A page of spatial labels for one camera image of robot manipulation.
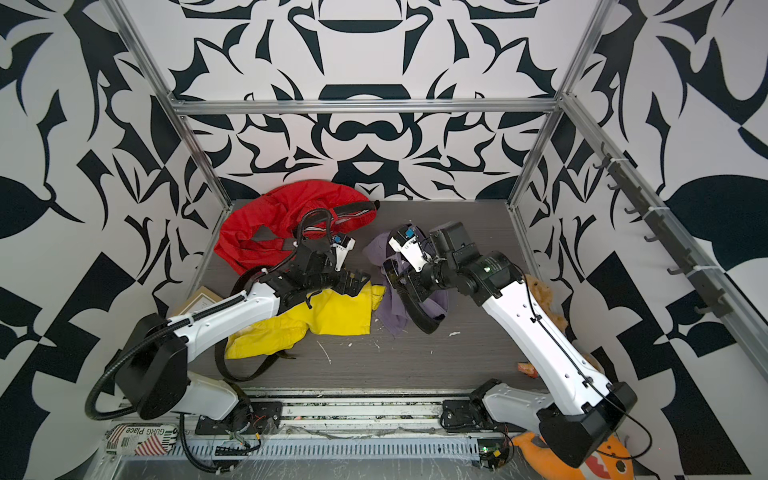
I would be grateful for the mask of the yellow trousers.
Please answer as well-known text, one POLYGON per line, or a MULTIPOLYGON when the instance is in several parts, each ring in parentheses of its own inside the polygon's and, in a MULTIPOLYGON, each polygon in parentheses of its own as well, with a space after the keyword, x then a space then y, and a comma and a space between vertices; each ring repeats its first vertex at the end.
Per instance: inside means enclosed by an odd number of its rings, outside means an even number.
POLYGON ((312 308, 302 304, 274 318, 284 319, 288 326, 304 330, 303 335, 297 335, 300 340, 307 333, 326 336, 367 335, 371 330, 373 313, 385 293, 384 286, 371 283, 356 297, 326 290, 311 299, 312 308))

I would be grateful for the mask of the purple trousers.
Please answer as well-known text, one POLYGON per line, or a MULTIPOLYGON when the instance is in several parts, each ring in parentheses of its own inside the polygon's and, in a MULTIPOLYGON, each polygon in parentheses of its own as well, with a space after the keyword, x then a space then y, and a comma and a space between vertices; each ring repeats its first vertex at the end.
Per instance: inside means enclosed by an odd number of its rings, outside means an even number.
MULTIPOLYGON (((400 253, 395 253, 389 246, 390 232, 384 232, 377 235, 364 249, 363 254, 370 263, 379 268, 387 292, 384 294, 376 313, 377 318, 383 326, 393 335, 399 336, 405 332, 408 323, 413 323, 411 316, 391 286, 391 282, 386 277, 384 263, 386 260, 393 259, 397 262, 395 271, 400 273, 405 266, 405 260, 400 253)), ((421 303, 421 308, 430 317, 431 320, 440 324, 447 316, 449 309, 450 295, 447 291, 434 292, 428 300, 421 303)))

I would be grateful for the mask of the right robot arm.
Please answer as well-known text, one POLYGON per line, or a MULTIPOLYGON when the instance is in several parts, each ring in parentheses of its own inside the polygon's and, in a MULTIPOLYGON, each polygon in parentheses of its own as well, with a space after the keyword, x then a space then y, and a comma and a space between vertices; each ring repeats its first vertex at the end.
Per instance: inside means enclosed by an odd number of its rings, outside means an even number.
POLYGON ((545 394, 487 382, 475 392, 496 423, 539 434, 554 455, 577 468, 628 419, 637 402, 625 382, 611 382, 568 341, 533 297, 523 270, 499 251, 481 253, 464 225, 429 233, 404 224, 385 237, 382 264, 410 320, 432 334, 444 317, 425 308, 437 293, 456 290, 492 317, 536 369, 545 394))

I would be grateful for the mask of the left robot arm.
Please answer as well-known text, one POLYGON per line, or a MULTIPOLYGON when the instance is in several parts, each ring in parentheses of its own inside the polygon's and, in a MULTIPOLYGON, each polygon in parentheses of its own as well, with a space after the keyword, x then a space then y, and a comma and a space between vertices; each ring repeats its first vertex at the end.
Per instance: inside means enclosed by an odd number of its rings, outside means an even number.
POLYGON ((285 262, 244 274, 245 287, 222 301, 169 319, 143 318, 88 393, 85 415, 106 421, 133 413, 144 420, 177 413, 222 421, 245 408, 246 396, 234 380, 198 375, 189 364, 211 348, 225 349, 240 330, 309 306, 327 290, 358 295, 370 276, 345 268, 346 256, 346 247, 338 244, 299 246, 285 262))

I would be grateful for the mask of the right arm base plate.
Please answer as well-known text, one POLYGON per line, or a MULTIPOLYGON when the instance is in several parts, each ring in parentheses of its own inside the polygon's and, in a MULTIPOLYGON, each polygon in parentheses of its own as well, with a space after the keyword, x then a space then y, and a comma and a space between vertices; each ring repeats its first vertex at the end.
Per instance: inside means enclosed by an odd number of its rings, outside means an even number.
POLYGON ((448 433, 524 432, 518 425, 496 422, 479 402, 469 399, 444 400, 439 424, 448 433))

